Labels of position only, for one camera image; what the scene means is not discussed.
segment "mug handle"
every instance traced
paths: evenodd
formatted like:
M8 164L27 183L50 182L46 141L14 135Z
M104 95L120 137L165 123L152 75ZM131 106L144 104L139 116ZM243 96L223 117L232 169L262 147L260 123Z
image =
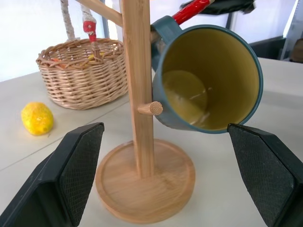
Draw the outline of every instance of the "mug handle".
M170 16L164 16L151 25L151 29L155 30L163 39L165 44L170 43L174 38L182 33L182 29ZM151 66L156 71L160 61L160 55L156 43L151 45Z

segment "round wooden base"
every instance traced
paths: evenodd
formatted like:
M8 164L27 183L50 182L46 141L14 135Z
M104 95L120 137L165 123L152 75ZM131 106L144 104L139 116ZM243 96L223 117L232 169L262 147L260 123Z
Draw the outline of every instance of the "round wooden base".
M96 186L106 208L116 217L133 223L154 223L179 212L195 185L195 168L179 147L154 140L154 176L140 179L134 144L110 151L96 172Z

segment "wall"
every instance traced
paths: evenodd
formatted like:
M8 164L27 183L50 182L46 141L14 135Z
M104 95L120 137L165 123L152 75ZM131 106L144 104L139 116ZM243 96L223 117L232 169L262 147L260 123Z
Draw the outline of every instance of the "wall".
M283 35L295 0L255 0L249 14L235 13L231 29L248 43Z
M163 16L173 16L186 0L150 0L151 24ZM106 5L120 12L119 0L105 0ZM228 15L210 16L197 15L181 25L182 29L200 24L212 24L225 27ZM122 29L116 26L117 37L123 40Z
M70 0L69 11L76 37L87 38L79 3ZM93 15L104 37L102 17ZM37 72L38 53L67 40L59 0L0 0L0 29L0 82Z

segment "mug rim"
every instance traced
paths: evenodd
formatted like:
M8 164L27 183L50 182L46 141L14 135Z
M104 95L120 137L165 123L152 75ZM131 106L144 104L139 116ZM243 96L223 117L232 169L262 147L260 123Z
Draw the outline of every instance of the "mug rim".
M188 28L182 30L182 33L180 33L179 35L177 35L176 37L174 37L167 44L167 47L164 49L164 51L162 52L162 54L160 56L159 67L157 69L157 71L159 70L158 76L159 76L159 81L160 81L160 84L161 84L159 91L161 93L162 98L166 102L167 107L169 108L169 110L175 115L175 117L179 121L183 122L183 124L185 124L187 127L191 128L194 131L199 131L199 132L203 132L203 133L221 134L221 133L227 132L227 126L226 126L226 129L223 129L223 130L207 130L207 129L198 128L198 127L196 127L196 126L194 126L192 124L189 124L187 121L183 120L176 113L176 111L172 108L172 106L170 105L170 103L169 103L169 101L167 99L167 96L165 94L163 84L162 84L162 66L163 66L163 62L164 62L165 56L166 56L166 54L167 54L167 52L168 52L171 44L173 42L175 42L175 40L178 39L180 36L184 35L186 32L189 32L189 31L192 31L192 30L196 30L196 29L201 29L201 28L202 29L209 28L209 29L214 29L214 30L219 30L221 32L225 32L225 33L233 36L234 38L236 38L249 51L251 57L253 58L253 60L254 60L254 62L256 64L257 70L258 70L258 78L259 78L258 96L257 96L256 102L255 102L254 106L252 107L252 109L250 110L249 114L247 116L245 116L244 119L240 123L238 123L238 124L245 124L253 116L253 114L255 113L255 111L257 110L257 108L258 108L258 106L260 104L260 101L261 101L261 98L262 98L262 94L263 94L263 73L262 73L262 69L261 69L261 65L260 65L260 62L258 60L258 57L256 56L256 54L253 51L253 49L249 46L249 44L243 38L241 38L238 34L234 33L233 31L231 31L231 30L229 30L227 28L224 28L224 27L221 27L221 26L217 26L217 25L196 25L196 26L188 27Z

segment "rope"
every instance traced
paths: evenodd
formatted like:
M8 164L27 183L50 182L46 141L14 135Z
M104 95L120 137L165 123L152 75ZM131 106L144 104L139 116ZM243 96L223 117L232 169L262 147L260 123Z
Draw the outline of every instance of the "rope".
M92 21L92 22L96 23L96 19L92 16L89 8L87 8L87 7L85 7L81 4L81 10L82 10L83 22L84 21Z
M60 0L60 2L68 41L75 40L75 32L71 24L70 14L68 12L68 0Z

